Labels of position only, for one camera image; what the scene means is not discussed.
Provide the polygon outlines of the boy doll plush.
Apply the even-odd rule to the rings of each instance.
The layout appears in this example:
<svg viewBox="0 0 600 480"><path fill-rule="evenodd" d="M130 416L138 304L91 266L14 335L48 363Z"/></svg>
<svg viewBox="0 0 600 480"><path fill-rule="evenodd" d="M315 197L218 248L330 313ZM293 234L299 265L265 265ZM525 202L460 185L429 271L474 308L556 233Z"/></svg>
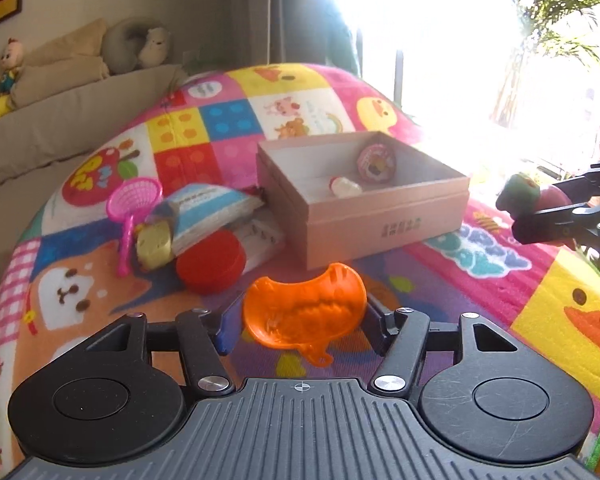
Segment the boy doll plush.
<svg viewBox="0 0 600 480"><path fill-rule="evenodd" d="M0 78L0 94L7 94L15 84L24 58L23 44L9 38L0 59L2 74Z"/></svg>

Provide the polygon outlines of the pink toy racket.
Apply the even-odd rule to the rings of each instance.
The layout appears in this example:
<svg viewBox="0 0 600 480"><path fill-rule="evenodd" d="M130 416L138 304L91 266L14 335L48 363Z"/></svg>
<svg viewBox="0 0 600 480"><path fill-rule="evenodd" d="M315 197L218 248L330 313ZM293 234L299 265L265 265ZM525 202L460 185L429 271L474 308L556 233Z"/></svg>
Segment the pink toy racket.
<svg viewBox="0 0 600 480"><path fill-rule="evenodd" d="M162 200L162 185L154 178L136 177L122 182L109 196L106 214L122 225L117 274L131 272L130 252L135 222L142 222Z"/></svg>

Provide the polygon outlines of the colourful play mat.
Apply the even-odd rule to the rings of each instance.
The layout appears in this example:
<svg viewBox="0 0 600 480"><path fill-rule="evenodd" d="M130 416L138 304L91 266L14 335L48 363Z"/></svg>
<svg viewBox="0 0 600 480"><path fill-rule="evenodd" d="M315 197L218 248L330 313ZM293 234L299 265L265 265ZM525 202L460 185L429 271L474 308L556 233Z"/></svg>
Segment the colourful play mat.
<svg viewBox="0 0 600 480"><path fill-rule="evenodd" d="M123 181L250 188L260 142L376 130L416 144L411 119L343 70L282 64L184 81L81 160L20 235L0 283L0 478L22 455L7 421L12 390L127 310L167 321L221 295L186 290L173 266L116 272L120 228L105 204ZM460 232L355 263L389 308L416 304L436 321L481 313L532 344L592 394L582 452L600 472L600 274L564 248L518 244L490 200L471 200Z"/></svg>

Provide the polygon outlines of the white toy milk bottle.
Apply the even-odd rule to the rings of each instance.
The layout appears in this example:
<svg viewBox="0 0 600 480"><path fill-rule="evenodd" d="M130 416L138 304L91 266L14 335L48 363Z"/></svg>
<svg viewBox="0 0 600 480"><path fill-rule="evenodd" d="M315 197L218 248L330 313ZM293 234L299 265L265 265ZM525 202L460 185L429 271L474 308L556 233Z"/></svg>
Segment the white toy milk bottle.
<svg viewBox="0 0 600 480"><path fill-rule="evenodd" d="M338 198L349 198L359 196L363 193L361 185L346 178L333 177L329 181L329 189Z"/></svg>

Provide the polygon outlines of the beige sofa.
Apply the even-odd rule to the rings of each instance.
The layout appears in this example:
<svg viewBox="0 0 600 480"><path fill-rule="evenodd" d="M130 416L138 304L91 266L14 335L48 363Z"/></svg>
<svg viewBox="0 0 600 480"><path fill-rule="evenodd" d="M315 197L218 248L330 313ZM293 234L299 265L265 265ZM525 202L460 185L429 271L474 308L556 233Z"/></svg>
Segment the beige sofa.
<svg viewBox="0 0 600 480"><path fill-rule="evenodd" d="M185 79L178 65L138 70L0 119L0 283L20 235L81 160Z"/></svg>

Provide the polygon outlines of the orange toy colander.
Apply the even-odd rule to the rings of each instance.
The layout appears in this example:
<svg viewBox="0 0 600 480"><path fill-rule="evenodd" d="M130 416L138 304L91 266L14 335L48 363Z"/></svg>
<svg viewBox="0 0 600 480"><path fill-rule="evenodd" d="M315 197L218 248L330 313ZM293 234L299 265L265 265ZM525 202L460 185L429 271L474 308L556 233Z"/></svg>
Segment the orange toy colander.
<svg viewBox="0 0 600 480"><path fill-rule="evenodd" d="M336 262L305 282L258 278L242 300L242 322L262 346L296 350L312 365L326 367L332 364L329 344L356 330L366 309L362 278Z"/></svg>

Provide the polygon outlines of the white flat box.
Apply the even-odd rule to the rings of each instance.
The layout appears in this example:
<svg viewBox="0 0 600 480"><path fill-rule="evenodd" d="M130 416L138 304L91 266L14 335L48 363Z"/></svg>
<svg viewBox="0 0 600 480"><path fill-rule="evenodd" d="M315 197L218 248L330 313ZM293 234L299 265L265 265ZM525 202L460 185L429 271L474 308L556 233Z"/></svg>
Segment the white flat box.
<svg viewBox="0 0 600 480"><path fill-rule="evenodd" d="M285 247L286 236L272 211L266 207L257 209L249 218L233 222L230 230L244 248L246 263L243 274L262 266Z"/></svg>

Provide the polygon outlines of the grey neck pillow plush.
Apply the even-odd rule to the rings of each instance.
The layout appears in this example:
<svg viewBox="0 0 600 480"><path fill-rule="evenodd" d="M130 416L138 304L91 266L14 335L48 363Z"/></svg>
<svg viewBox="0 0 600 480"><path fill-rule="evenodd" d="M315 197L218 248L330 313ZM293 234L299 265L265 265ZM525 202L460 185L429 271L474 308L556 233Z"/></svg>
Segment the grey neck pillow plush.
<svg viewBox="0 0 600 480"><path fill-rule="evenodd" d="M127 18L102 40L102 59L114 75L158 67L170 60L172 50L171 33L153 18Z"/></svg>

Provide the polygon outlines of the red toy bowl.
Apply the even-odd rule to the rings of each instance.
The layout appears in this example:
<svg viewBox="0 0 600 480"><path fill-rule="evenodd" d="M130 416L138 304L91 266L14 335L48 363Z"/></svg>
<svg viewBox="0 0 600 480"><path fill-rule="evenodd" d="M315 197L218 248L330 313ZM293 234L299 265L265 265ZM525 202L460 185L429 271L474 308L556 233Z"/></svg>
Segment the red toy bowl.
<svg viewBox="0 0 600 480"><path fill-rule="evenodd" d="M220 229L176 258L178 278L198 295L218 294L233 286L246 266L246 253L236 235Z"/></svg>

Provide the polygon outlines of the pink toy plate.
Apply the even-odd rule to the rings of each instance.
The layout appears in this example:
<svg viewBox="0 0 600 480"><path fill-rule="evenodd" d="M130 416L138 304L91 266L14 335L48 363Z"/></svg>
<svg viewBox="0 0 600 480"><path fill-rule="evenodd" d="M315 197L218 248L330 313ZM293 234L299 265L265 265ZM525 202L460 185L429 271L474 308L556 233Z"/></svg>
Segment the pink toy plate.
<svg viewBox="0 0 600 480"><path fill-rule="evenodd" d="M356 166L364 181L386 183L396 174L396 154L387 144L370 144L358 154Z"/></svg>

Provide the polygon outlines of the pink cardboard box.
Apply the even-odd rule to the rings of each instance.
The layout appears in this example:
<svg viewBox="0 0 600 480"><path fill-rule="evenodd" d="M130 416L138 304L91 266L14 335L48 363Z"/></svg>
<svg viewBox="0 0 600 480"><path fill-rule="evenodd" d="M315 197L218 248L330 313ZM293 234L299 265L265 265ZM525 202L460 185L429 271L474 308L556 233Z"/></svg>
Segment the pink cardboard box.
<svg viewBox="0 0 600 480"><path fill-rule="evenodd" d="M358 174L358 154L375 143L396 154L396 174L386 183L366 182ZM375 131L263 141L257 174L268 206L307 269L455 231L469 198L464 174ZM336 197L329 189L333 177L356 182L363 193Z"/></svg>

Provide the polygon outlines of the yellow toy cheese block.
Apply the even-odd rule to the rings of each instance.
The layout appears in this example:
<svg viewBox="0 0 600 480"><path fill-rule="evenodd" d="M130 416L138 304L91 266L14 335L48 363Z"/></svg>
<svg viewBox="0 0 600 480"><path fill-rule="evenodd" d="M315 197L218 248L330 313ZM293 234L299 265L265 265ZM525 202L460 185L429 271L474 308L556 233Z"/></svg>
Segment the yellow toy cheese block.
<svg viewBox="0 0 600 480"><path fill-rule="evenodd" d="M157 270L173 259L170 224L161 220L145 224L136 239L136 254L140 266L146 271Z"/></svg>

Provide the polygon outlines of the beige folded blanket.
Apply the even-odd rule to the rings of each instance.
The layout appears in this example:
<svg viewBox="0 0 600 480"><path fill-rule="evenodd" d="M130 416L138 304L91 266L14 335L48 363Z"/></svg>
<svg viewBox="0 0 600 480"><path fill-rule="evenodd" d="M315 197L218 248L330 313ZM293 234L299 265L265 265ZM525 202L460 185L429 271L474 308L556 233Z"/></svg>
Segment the beige folded blanket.
<svg viewBox="0 0 600 480"><path fill-rule="evenodd" d="M106 21L99 18L27 53L10 90L14 107L106 79L109 68L102 58L106 31Z"/></svg>

